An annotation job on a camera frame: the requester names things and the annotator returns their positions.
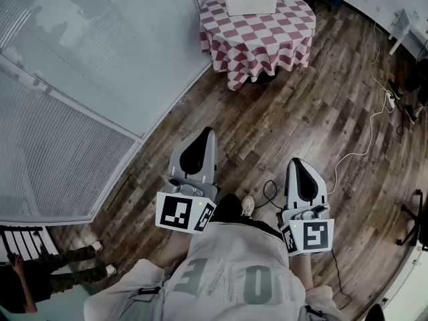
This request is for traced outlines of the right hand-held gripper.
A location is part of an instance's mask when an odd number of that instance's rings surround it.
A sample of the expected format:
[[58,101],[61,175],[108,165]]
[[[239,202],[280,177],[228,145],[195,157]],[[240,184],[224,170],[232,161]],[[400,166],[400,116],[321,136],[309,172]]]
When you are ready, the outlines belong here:
[[280,231],[288,255],[323,253],[332,249],[334,220],[326,183],[318,172],[300,158],[287,167],[286,206],[280,216]]

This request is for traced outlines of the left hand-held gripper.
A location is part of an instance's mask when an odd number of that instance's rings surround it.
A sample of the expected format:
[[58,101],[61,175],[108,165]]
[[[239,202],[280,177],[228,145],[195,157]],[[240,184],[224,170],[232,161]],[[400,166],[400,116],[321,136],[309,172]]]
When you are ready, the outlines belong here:
[[171,154],[165,185],[156,194],[155,225],[202,233],[216,209],[217,138],[210,127],[182,141]]

